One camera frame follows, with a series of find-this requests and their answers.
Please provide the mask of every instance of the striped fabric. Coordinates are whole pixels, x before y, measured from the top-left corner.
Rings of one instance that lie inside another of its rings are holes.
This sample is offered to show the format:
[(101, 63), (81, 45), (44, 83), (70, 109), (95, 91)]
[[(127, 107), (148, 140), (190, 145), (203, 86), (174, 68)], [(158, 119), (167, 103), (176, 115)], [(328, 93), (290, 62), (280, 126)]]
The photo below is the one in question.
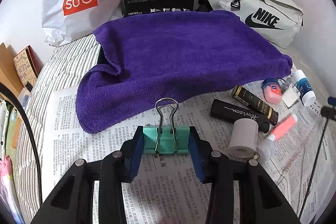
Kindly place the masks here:
[[(84, 74), (97, 63), (99, 49), (100, 45), (93, 34), (58, 47), (37, 79), (26, 107), (26, 114), (33, 130), (41, 166), (44, 123), (50, 93), (78, 85)], [(28, 224), (39, 206), (35, 159), (24, 123), (21, 123), (17, 143), (16, 189), (22, 215)]]

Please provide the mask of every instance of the barcode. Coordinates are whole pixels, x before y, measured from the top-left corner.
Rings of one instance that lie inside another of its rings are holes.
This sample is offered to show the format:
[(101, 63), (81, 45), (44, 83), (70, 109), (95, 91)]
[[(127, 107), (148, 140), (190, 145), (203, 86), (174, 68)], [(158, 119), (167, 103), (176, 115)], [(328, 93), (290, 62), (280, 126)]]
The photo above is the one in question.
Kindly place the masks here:
[(238, 96), (234, 96), (239, 102), (241, 102), (242, 104), (244, 104), (244, 105), (246, 105), (246, 106), (248, 106), (249, 104), (246, 102), (246, 101), (244, 101), (242, 98), (240, 98), (240, 97), (238, 97)]

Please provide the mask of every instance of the binder clip wire handle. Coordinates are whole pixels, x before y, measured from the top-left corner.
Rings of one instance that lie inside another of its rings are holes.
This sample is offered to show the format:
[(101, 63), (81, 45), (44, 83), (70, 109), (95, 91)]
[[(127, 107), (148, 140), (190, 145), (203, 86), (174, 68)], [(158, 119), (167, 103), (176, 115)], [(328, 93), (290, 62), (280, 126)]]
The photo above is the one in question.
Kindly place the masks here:
[[(162, 106), (158, 106), (159, 102), (161, 101), (172, 101), (176, 104), (176, 107), (172, 107), (171, 105), (162, 105)], [(177, 111), (177, 109), (179, 108), (179, 104), (176, 100), (172, 99), (172, 98), (161, 98), (159, 100), (156, 101), (155, 103), (155, 108), (157, 110), (157, 112), (160, 115), (160, 122), (159, 122), (159, 128), (157, 130), (157, 139), (156, 139), (156, 145), (155, 145), (155, 152), (157, 153), (158, 150), (158, 146), (159, 146), (159, 140), (160, 140), (160, 133), (162, 133), (162, 127), (163, 127), (163, 113), (161, 112), (161, 108), (164, 107), (169, 107), (172, 109), (172, 112), (169, 115), (169, 119), (170, 119), (170, 127), (171, 127), (171, 131), (173, 133), (173, 137), (174, 137), (174, 143), (175, 143), (175, 149), (177, 151), (177, 143), (176, 143), (176, 136), (175, 136), (175, 126), (174, 126), (174, 114)]]

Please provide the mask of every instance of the purple towel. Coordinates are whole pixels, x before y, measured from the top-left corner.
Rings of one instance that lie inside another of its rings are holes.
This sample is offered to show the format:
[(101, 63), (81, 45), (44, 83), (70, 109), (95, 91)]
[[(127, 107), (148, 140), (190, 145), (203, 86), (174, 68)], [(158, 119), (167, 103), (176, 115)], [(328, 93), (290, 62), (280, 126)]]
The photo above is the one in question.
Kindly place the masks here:
[(94, 32), (107, 64), (79, 84), (76, 112), (88, 133), (154, 107), (290, 74), (292, 60), (227, 11), (136, 15)]

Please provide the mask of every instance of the binder clip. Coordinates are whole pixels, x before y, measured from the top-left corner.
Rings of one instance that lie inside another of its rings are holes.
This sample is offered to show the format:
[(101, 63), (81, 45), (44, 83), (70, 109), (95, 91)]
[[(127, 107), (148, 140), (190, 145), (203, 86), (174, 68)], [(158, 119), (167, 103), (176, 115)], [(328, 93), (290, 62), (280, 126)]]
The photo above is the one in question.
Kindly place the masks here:
[[(176, 106), (158, 104), (163, 101), (172, 101)], [(162, 108), (169, 107), (172, 109), (169, 120), (170, 126), (163, 126), (163, 113)], [(158, 127), (143, 127), (143, 140), (144, 140), (144, 153), (160, 153), (160, 154), (173, 154), (173, 153), (189, 153), (189, 127), (176, 127), (174, 125), (174, 114), (179, 108), (179, 104), (172, 98), (162, 98), (155, 103), (155, 108), (160, 115), (160, 122)]]

